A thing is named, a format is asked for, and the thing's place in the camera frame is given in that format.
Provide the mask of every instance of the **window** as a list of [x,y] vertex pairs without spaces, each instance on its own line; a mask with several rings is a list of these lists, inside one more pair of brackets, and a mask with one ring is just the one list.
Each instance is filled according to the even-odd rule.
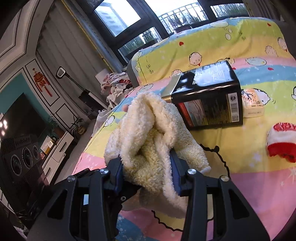
[[161,37],[155,28],[150,28],[125,45],[123,45],[119,52],[123,56],[123,58],[128,62],[131,60],[133,55],[140,49],[149,47],[157,42],[161,41]]
[[178,27],[208,19],[196,0],[145,0],[169,34]]
[[243,3],[221,4],[211,6],[217,18],[224,16],[247,15],[248,11]]
[[123,65],[184,29],[249,16],[242,0],[76,0]]
[[139,15],[126,0],[105,0],[95,12],[114,36],[140,20]]

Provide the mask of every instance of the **white drawer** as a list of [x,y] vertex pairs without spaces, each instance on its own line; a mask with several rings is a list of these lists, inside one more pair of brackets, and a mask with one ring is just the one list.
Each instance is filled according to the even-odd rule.
[[49,159],[49,161],[45,165],[43,171],[49,183],[51,182],[58,166],[59,166],[59,163],[56,162],[52,157]]
[[66,153],[63,154],[63,156],[61,157],[60,160],[55,160],[55,161],[56,161],[56,162],[62,162],[62,160],[65,158],[65,156],[66,156]]
[[63,157],[65,151],[67,150],[68,146],[70,145],[73,139],[73,136],[71,136],[69,132],[66,132],[65,135],[59,141],[51,157],[55,159],[57,162],[60,162],[61,158]]

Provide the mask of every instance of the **red decoration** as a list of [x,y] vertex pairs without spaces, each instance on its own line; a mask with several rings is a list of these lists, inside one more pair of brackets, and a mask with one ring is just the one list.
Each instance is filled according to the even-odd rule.
[[35,68],[33,68],[34,71],[34,81],[36,86],[38,87],[38,89],[40,90],[40,92],[42,92],[42,87],[44,87],[44,89],[47,91],[47,93],[49,94],[50,97],[52,97],[52,94],[50,93],[50,91],[48,90],[48,88],[45,86],[50,85],[49,81],[47,80],[47,78],[41,73],[41,72],[36,72]]
[[296,126],[291,123],[280,122],[274,125],[274,129],[276,131],[296,131]]

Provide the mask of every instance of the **red and white sock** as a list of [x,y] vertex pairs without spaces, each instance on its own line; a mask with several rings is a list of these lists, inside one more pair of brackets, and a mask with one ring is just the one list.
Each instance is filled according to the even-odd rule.
[[267,135],[269,156],[279,155],[290,162],[296,162],[296,125],[277,123]]

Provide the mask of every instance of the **teal wall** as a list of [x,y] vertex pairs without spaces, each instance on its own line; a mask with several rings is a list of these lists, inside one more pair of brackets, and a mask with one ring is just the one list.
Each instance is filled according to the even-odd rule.
[[16,99],[24,93],[34,109],[41,116],[44,121],[48,120],[49,114],[45,111],[39,103],[30,87],[28,86],[24,76],[20,73],[16,76],[1,92],[0,92],[0,113],[6,113],[9,107],[16,101]]

